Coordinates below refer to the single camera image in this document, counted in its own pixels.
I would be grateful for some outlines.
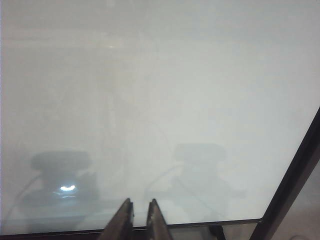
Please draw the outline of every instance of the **glass panel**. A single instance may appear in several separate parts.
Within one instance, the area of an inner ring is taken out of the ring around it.
[[[1,234],[263,216],[320,103],[319,1],[3,0]]]

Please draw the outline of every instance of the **wire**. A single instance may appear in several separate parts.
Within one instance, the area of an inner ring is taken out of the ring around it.
[[[1,228],[3,229],[5,227],[5,225],[8,222],[8,219],[10,217],[10,215],[12,214],[12,211],[14,210],[14,208],[17,206],[17,204],[19,203],[20,197],[22,196],[22,194],[24,194],[24,192],[38,179],[41,177],[41,174],[38,176],[35,176],[34,178],[32,178],[23,188],[22,190],[16,195],[16,197],[14,198],[14,203],[12,204],[12,206],[10,207],[9,211],[7,212],[7,214],[4,216],[3,221],[1,223]]]

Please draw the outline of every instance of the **white surface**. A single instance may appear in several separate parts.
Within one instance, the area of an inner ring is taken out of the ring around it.
[[[263,216],[319,107],[319,1],[1,7],[1,234],[101,229],[126,197],[135,226],[151,198]]]

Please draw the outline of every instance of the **black frame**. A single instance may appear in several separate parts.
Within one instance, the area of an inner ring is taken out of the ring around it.
[[[266,212],[260,219],[215,221],[200,223],[172,224],[170,228],[187,228],[199,226],[222,226],[257,223],[250,240],[270,240],[278,226],[294,203],[313,169],[320,159],[320,108],[318,109],[308,131],[306,132],[294,158],[287,169],[277,191]],[[48,233],[30,233],[2,235],[0,239],[48,239],[48,240],[94,240],[103,229],[84,231],[64,231]],[[134,239],[145,239],[145,227],[134,228]]]

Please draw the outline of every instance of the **bright light spot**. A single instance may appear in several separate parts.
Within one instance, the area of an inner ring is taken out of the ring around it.
[[[64,191],[64,192],[68,192],[68,191],[72,191],[76,188],[75,185],[71,185],[71,186],[62,186],[60,187],[61,191]]]

